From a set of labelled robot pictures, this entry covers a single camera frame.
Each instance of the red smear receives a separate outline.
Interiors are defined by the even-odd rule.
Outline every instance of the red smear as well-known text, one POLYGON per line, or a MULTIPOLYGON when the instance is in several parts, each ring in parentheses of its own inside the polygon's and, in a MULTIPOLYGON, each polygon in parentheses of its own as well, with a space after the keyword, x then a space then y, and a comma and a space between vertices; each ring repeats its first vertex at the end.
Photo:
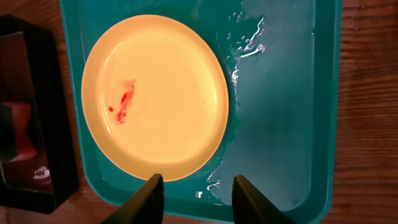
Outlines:
POLYGON ((126 82, 127 91, 123 93, 123 96, 120 100, 120 111, 116 115, 116 120, 123 124, 125 122, 126 111, 131 106, 131 100, 134 96, 134 90, 136 87, 136 81, 128 81, 126 82))

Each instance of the yellow plate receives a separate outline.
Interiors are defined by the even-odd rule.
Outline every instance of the yellow plate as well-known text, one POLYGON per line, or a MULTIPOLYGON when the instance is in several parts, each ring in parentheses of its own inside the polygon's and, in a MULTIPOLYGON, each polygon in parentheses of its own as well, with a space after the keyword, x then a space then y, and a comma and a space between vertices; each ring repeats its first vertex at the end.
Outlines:
POLYGON ((136 16, 107 30, 87 59, 81 100, 99 148, 128 174, 186 177, 215 153, 228 92, 209 46, 187 26, 136 16))

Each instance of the wood grain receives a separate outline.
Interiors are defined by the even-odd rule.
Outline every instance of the wood grain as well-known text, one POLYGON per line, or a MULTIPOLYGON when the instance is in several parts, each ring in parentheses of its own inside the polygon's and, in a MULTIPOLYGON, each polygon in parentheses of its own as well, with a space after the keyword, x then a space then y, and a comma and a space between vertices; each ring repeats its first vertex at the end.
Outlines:
MULTIPOLYGON (((98 223, 116 207, 84 178, 58 0, 0 0, 51 30, 81 187, 51 215, 0 207, 0 223, 98 223)), ((323 223, 398 223, 398 0, 344 0, 333 205, 323 223)), ((204 223, 165 216, 164 223, 204 223)))

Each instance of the green plastic tray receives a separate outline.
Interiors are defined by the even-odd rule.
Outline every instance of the green plastic tray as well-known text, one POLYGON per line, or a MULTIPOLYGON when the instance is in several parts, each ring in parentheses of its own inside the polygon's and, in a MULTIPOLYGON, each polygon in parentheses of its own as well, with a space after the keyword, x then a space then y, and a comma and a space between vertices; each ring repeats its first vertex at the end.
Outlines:
POLYGON ((85 60, 115 23, 158 14, 186 24, 208 43, 230 98, 221 146, 199 171, 165 184, 165 212, 232 222, 233 177, 242 174, 296 223, 317 223, 326 215, 333 188, 341 0, 60 4, 83 167, 103 200, 121 205, 144 182, 113 165, 90 135, 80 92, 85 60))

